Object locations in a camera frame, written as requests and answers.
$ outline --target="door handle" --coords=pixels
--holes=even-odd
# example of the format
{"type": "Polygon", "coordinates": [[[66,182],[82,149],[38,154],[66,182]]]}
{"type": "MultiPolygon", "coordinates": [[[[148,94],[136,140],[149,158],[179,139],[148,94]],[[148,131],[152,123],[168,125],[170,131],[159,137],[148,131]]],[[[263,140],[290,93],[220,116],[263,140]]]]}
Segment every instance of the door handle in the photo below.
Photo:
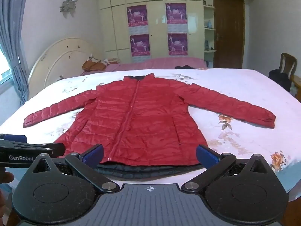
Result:
{"type": "Polygon", "coordinates": [[[220,38],[223,38],[222,36],[219,35],[219,33],[216,34],[216,40],[218,41],[220,38]]]}

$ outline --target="wall lamp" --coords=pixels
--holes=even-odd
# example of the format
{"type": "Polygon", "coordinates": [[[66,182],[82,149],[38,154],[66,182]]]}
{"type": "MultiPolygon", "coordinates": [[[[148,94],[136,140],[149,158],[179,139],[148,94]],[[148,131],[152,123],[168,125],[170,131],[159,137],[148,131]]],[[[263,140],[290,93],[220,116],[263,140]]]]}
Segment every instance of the wall lamp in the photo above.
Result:
{"type": "Polygon", "coordinates": [[[60,7],[61,13],[63,12],[73,12],[76,9],[77,0],[64,0],[62,6],[60,7]]]}

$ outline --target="curtain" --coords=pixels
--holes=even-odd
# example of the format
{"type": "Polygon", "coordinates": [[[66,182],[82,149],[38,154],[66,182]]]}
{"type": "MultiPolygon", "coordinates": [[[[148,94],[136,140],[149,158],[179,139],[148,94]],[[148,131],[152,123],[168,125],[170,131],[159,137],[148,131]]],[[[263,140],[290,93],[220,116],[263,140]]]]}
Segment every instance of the curtain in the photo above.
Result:
{"type": "Polygon", "coordinates": [[[21,106],[28,100],[29,93],[20,47],[24,7],[25,0],[0,0],[0,47],[11,68],[21,106]]]}

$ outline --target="blue gripper pad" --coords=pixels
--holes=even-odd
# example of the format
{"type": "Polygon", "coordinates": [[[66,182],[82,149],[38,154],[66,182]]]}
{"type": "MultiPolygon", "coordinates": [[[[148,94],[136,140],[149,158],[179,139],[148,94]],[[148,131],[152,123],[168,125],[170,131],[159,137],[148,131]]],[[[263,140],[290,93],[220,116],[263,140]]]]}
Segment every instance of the blue gripper pad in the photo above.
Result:
{"type": "Polygon", "coordinates": [[[25,135],[0,134],[0,139],[12,142],[27,143],[27,137],[25,135]]]}
{"type": "Polygon", "coordinates": [[[93,146],[91,149],[82,153],[80,155],[80,159],[87,166],[91,167],[92,169],[95,169],[97,167],[97,165],[103,159],[103,155],[104,155],[103,146],[100,144],[97,144],[97,145],[93,146]]]}
{"type": "Polygon", "coordinates": [[[221,155],[204,145],[197,147],[197,160],[208,170],[221,160],[221,155]]]}

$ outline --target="bed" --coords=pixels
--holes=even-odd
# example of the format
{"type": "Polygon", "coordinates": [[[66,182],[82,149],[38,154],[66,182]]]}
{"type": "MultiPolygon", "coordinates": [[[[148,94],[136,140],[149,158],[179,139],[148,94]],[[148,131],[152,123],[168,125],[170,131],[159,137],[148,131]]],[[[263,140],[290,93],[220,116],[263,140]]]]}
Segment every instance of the bed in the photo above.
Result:
{"type": "Polygon", "coordinates": [[[175,66],[185,65],[192,68],[207,68],[203,59],[166,57],[147,60],[143,63],[123,62],[121,59],[120,64],[110,64],[104,71],[83,72],[82,65],[91,55],[99,60],[104,60],[100,50],[79,38],[59,40],[49,46],[38,58],[29,75],[29,99],[58,80],[79,75],[137,69],[174,69],[175,66]]]}
{"type": "MultiPolygon", "coordinates": [[[[262,128],[233,120],[218,113],[189,107],[189,113],[204,134],[208,146],[218,153],[230,152],[238,158],[250,158],[254,153],[264,156],[289,192],[301,179],[301,105],[288,92],[262,74],[247,69],[145,69],[97,73],[64,79],[47,86],[24,104],[1,127],[0,133],[24,134],[28,143],[51,143],[64,133],[80,110],[49,119],[29,128],[23,128],[24,118],[44,107],[88,89],[95,89],[124,76],[154,73],[156,77],[175,79],[187,84],[198,84],[231,97],[247,101],[272,111],[275,128],[262,128]]],[[[153,180],[122,181],[123,183],[178,183],[181,186],[204,169],[153,180]]],[[[18,170],[20,176],[24,171],[18,170]]],[[[294,197],[301,191],[294,191],[294,197]]]]}

